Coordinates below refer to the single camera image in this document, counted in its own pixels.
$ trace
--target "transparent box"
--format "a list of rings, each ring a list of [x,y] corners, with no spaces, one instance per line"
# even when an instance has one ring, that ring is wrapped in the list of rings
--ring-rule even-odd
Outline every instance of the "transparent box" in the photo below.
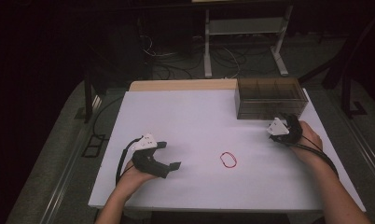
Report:
[[[294,77],[240,77],[235,91],[237,119],[298,118],[308,104],[306,95]]]

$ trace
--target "red rubber band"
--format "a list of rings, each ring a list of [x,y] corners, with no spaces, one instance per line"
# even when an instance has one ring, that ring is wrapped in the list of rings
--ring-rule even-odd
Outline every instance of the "red rubber band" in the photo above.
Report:
[[[226,164],[225,164],[225,162],[224,162],[223,159],[222,159],[222,157],[223,157],[225,154],[230,155],[231,158],[234,160],[234,164],[233,164],[233,165],[226,165]],[[233,168],[233,167],[235,167],[235,166],[237,165],[237,160],[236,160],[236,158],[234,157],[233,154],[231,154],[231,153],[229,153],[229,152],[224,152],[224,153],[222,153],[222,155],[220,155],[220,160],[222,160],[223,165],[224,165],[225,167],[227,167],[227,168]]]

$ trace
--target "wire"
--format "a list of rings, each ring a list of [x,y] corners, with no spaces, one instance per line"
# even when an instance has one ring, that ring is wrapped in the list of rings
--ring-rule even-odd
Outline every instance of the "wire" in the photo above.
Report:
[[[131,165],[129,168],[125,169],[124,172],[120,175],[120,178],[126,174],[126,172],[128,172],[134,165]]]
[[[100,115],[109,107],[109,106],[111,106],[112,104],[114,104],[115,102],[117,102],[117,101],[119,101],[120,99],[122,99],[123,97],[122,96],[120,96],[119,98],[117,98],[116,100],[114,100],[114,101],[112,101],[111,103],[109,103],[108,105],[106,105],[99,113],[98,113],[98,115],[97,115],[97,117],[95,117],[95,120],[94,120],[94,123],[93,123],[93,125],[92,125],[92,135],[94,136],[94,137],[96,137],[97,139],[99,139],[99,140],[104,140],[104,141],[109,141],[109,139],[104,139],[103,137],[101,137],[99,134],[97,134],[96,132],[95,132],[95,124],[97,123],[97,120],[98,120],[98,118],[100,117]]]
[[[240,68],[240,65],[239,65],[238,62],[237,62],[237,59],[234,57],[233,53],[231,53],[228,49],[226,49],[226,48],[223,48],[223,49],[224,49],[225,51],[227,51],[227,52],[231,55],[231,57],[233,57],[234,62],[236,62],[237,69],[238,69],[237,73],[236,73],[234,76],[230,77],[230,78],[237,77],[237,76],[240,74],[240,71],[241,71],[241,68]]]
[[[325,154],[322,150],[318,151],[318,150],[316,150],[312,147],[307,147],[307,146],[304,146],[304,145],[298,144],[298,143],[293,144],[293,143],[283,142],[283,141],[279,140],[278,138],[272,138],[272,140],[275,141],[275,142],[284,144],[288,147],[298,147],[298,148],[301,148],[301,149],[304,149],[304,150],[307,150],[307,151],[311,151],[313,154],[319,156],[322,160],[324,160],[330,166],[330,168],[333,170],[333,172],[336,174],[336,176],[339,177],[339,172],[337,171],[337,168],[336,168],[335,164],[327,156],[327,154]]]
[[[176,69],[176,70],[185,72],[190,79],[193,79],[194,77],[195,78],[199,78],[199,77],[191,75],[188,70],[192,70],[192,69],[195,69],[195,68],[199,67],[199,65],[202,62],[202,58],[203,58],[203,56],[201,55],[199,61],[195,65],[193,65],[192,67],[189,67],[189,68],[180,68],[180,67],[176,67],[176,66],[169,65],[169,64],[166,64],[166,63],[159,63],[159,62],[154,62],[153,64],[156,65],[156,66],[161,66],[161,67],[169,68],[169,69],[172,68],[172,69]]]
[[[190,55],[202,53],[201,48],[198,48],[198,47],[192,47],[192,48],[193,48],[193,50],[191,51]],[[156,61],[161,62],[161,63],[179,63],[179,62],[189,60],[190,58],[191,58],[191,56],[187,56],[186,54],[182,54],[182,55],[174,55],[173,57],[169,57],[169,58],[159,57],[159,58],[156,58]]]
[[[158,64],[158,66],[159,66],[159,67],[163,67],[163,68],[165,68],[165,70],[162,70],[162,71],[154,71],[154,72],[160,77],[161,80],[168,80],[168,79],[170,79],[170,76],[171,76],[171,75],[173,75],[173,77],[174,77],[174,72],[171,71],[169,67],[164,66],[164,65],[162,65],[162,64]],[[163,78],[163,77],[159,74],[159,72],[168,72],[168,76],[167,76],[166,78]]]
[[[136,143],[138,142],[139,140],[141,140],[142,137],[140,138],[135,138],[134,140],[132,140],[127,146],[126,148],[123,149],[123,152],[121,153],[121,156],[120,156],[120,160],[118,161],[118,169],[116,170],[116,176],[115,176],[115,179],[116,179],[116,184],[118,183],[118,181],[120,180],[121,178],[121,175],[120,175],[120,170],[121,170],[121,167],[123,166],[123,163],[124,163],[124,159],[126,158],[126,155],[127,155],[127,151],[129,150],[129,147],[133,144],[133,143]]]
[[[306,136],[304,136],[304,135],[302,135],[301,137],[305,138],[307,141],[311,142],[311,144],[313,144],[313,145],[316,146],[319,150],[322,151],[322,149],[321,149],[319,146],[317,146],[312,140],[308,139],[308,138],[307,138]]]
[[[229,52],[231,52],[233,54],[234,58],[232,58],[232,57],[231,58],[225,58],[225,56],[222,55],[221,53],[219,53],[218,50],[212,49],[211,50],[211,52],[212,52],[211,58],[212,58],[212,60],[214,60],[216,63],[218,63],[219,65],[221,65],[223,67],[238,68],[236,62],[234,61],[234,59],[235,59],[238,62],[238,65],[240,66],[240,72],[238,73],[238,76],[242,76],[243,71],[254,71],[254,72],[259,72],[260,74],[263,74],[263,75],[267,75],[268,73],[276,70],[275,68],[272,68],[271,70],[268,70],[268,71],[262,71],[262,70],[258,70],[258,69],[243,69],[242,64],[245,64],[248,61],[247,58],[246,58],[247,55],[261,55],[258,59],[253,60],[253,63],[259,63],[270,52],[270,48],[268,48],[268,49],[262,50],[261,52],[258,52],[258,53],[248,53],[251,50],[251,48],[246,49],[243,53],[240,53],[236,50],[228,49]]]
[[[147,35],[141,35],[141,37],[144,37],[144,38],[146,38],[146,39],[149,40],[149,47],[147,49],[142,49],[142,51],[145,52],[146,54],[152,56],[152,57],[166,57],[166,56],[171,56],[171,55],[177,54],[177,52],[171,52],[171,53],[165,53],[165,54],[158,54],[154,50],[152,50],[152,52],[149,52],[150,49],[153,47],[152,38],[150,38]]]

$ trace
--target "metal frame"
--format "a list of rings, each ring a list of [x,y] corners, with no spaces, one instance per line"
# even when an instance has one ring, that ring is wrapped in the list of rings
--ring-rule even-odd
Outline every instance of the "metal frame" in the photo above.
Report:
[[[224,20],[211,21],[209,18],[209,9],[205,11],[205,52],[204,52],[204,74],[206,78],[212,77],[211,56],[209,52],[209,37],[210,35],[236,35],[236,34],[263,34],[263,33],[278,33],[278,39],[273,47],[271,47],[272,57],[277,64],[277,68],[282,77],[287,77],[284,61],[280,55],[280,49],[284,42],[286,28],[289,23],[290,15],[292,14],[293,6],[288,6],[282,18],[261,18],[261,19],[246,19],[246,20]],[[234,29],[232,24],[238,22],[245,28]],[[263,28],[258,27],[261,23],[280,27],[277,28]]]

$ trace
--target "white table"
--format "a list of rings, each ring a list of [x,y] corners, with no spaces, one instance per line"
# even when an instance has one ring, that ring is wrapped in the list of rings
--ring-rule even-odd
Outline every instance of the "white table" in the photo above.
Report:
[[[321,210],[307,168],[291,150],[269,139],[266,128],[271,121],[236,119],[235,81],[196,80],[190,84],[195,82],[199,83],[195,89],[201,90],[186,91],[189,87],[183,86],[184,91],[152,91],[161,83],[181,89],[181,82],[174,81],[146,82],[142,89],[126,92],[89,206],[104,206],[115,187],[122,149],[131,140],[152,133],[157,141],[168,143],[154,154],[155,159],[182,164],[166,179],[143,185],[126,203],[131,209],[283,213]],[[226,90],[203,90],[216,89],[211,85],[206,88],[211,82]],[[311,102],[300,119],[321,135],[324,151],[338,168],[342,184],[366,211]],[[219,157],[225,151],[236,157],[236,167],[223,165]],[[129,151],[126,161],[131,156]]]

